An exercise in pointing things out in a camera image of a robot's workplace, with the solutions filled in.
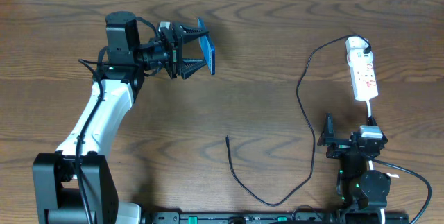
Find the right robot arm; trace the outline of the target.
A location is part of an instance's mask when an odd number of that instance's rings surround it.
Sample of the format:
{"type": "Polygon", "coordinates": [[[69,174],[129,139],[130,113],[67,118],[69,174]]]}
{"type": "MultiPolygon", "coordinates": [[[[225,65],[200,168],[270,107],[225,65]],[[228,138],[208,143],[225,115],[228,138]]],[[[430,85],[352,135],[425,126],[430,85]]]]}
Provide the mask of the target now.
{"type": "Polygon", "coordinates": [[[326,146],[326,157],[337,159],[340,169],[336,180],[336,191],[342,198],[343,207],[336,211],[341,223],[358,221],[369,215],[375,221],[382,220],[381,211],[387,206],[391,179],[388,175],[371,169],[371,158],[380,155],[388,142],[373,117],[359,127],[349,138],[336,137],[333,118],[326,114],[319,146],[326,146]]]}

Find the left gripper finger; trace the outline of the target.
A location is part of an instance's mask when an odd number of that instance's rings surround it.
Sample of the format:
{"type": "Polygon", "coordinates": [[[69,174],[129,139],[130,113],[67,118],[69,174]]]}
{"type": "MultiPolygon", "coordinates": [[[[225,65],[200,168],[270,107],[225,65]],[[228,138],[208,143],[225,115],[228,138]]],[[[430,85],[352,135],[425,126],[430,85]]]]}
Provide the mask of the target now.
{"type": "Polygon", "coordinates": [[[182,44],[197,40],[209,33],[206,28],[186,26],[178,22],[173,22],[173,32],[176,34],[177,41],[182,44]]]}
{"type": "Polygon", "coordinates": [[[183,59],[182,66],[180,68],[180,75],[182,79],[186,80],[196,71],[206,66],[205,59],[183,59]]]}

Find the blue Galaxy smartphone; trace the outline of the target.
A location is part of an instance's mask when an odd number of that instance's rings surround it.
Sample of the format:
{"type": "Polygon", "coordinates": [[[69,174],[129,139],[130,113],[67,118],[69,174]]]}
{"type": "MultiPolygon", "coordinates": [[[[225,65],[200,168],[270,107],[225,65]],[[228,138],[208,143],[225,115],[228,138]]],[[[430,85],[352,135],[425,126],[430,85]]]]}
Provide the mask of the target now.
{"type": "Polygon", "coordinates": [[[215,45],[210,37],[210,34],[200,37],[198,39],[200,49],[203,53],[205,63],[209,69],[210,74],[213,76],[216,73],[216,49],[215,45]]]}

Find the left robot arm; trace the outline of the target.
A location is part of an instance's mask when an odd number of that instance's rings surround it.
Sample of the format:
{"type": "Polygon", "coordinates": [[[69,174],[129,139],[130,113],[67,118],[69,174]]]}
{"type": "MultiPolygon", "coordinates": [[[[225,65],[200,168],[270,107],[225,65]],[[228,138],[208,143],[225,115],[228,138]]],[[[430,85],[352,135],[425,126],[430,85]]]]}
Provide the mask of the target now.
{"type": "Polygon", "coordinates": [[[165,70],[187,79],[202,67],[215,69],[215,48],[202,19],[196,26],[163,21],[142,43],[132,12],[107,15],[108,43],[95,61],[92,93],[77,124],[53,153],[33,162],[33,182],[40,223],[150,223],[137,203],[119,200],[108,159],[119,126],[146,78],[165,70]]]}

